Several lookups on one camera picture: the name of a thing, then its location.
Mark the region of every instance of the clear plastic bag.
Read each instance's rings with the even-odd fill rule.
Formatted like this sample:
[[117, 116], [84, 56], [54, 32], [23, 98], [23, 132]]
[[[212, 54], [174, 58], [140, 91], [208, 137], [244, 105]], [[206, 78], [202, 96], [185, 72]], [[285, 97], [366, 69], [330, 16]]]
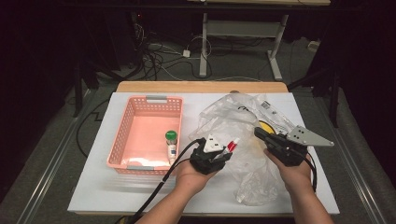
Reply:
[[235, 199], [251, 206], [270, 203], [285, 190], [278, 169], [263, 153], [266, 145], [254, 136], [254, 128], [260, 126], [259, 120], [282, 133], [289, 132], [293, 125], [265, 100], [265, 94], [228, 94], [200, 113], [198, 128], [189, 136], [193, 140], [212, 134], [224, 146], [241, 139], [225, 169], [230, 169], [239, 184]]

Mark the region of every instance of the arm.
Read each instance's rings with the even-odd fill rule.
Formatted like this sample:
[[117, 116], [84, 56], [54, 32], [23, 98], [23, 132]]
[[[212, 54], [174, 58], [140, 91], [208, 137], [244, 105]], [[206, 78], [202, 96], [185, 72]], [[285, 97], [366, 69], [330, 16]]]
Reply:
[[177, 223], [189, 200], [205, 187], [206, 182], [213, 175], [215, 173], [209, 175], [198, 173], [189, 161], [183, 161], [177, 167], [175, 188], [136, 223]]
[[280, 175], [291, 197], [296, 223], [333, 223], [312, 189], [311, 170], [308, 164], [303, 162], [299, 166], [287, 167], [267, 149], [264, 152], [279, 168]]

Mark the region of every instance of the white tabletop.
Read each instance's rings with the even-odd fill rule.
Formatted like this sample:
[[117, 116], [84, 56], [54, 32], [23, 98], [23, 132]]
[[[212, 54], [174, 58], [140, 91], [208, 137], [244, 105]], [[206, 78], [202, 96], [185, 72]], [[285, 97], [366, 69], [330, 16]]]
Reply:
[[[184, 112], [179, 148], [183, 149], [191, 140], [188, 135], [198, 125], [199, 113], [223, 97], [226, 93], [143, 93], [115, 92], [109, 102], [102, 125], [96, 135], [90, 155], [78, 181], [68, 211], [78, 214], [131, 215], [147, 200], [163, 178], [162, 176], [121, 175], [106, 165], [114, 137], [128, 98], [131, 95], [171, 95], [184, 99]], [[297, 104], [291, 93], [267, 93], [268, 102], [274, 105], [295, 125], [304, 126]], [[330, 214], [339, 214], [327, 178], [315, 150], [311, 154], [318, 169], [317, 195]], [[170, 177], [148, 206], [148, 211], [175, 185]], [[238, 183], [224, 168], [209, 180], [206, 187], [193, 197], [184, 210], [184, 215], [203, 216], [271, 216], [291, 214], [290, 196], [287, 192], [262, 206], [246, 206], [239, 203], [233, 193]]]

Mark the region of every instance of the pink plastic basket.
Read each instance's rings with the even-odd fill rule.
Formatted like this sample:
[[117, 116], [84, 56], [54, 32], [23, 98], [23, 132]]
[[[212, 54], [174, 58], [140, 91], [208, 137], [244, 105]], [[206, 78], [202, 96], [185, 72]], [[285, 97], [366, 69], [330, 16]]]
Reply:
[[165, 175], [170, 168], [165, 134], [176, 131], [179, 142], [182, 111], [181, 97], [130, 97], [107, 165], [120, 174]]

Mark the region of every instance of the small bottle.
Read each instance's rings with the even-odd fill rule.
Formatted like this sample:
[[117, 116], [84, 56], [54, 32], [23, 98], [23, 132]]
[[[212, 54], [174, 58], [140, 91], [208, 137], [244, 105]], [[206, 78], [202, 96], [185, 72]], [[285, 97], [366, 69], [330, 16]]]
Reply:
[[168, 160], [169, 164], [173, 164], [176, 160], [177, 154], [177, 133], [175, 131], [168, 131], [165, 134], [166, 144], [168, 145]]

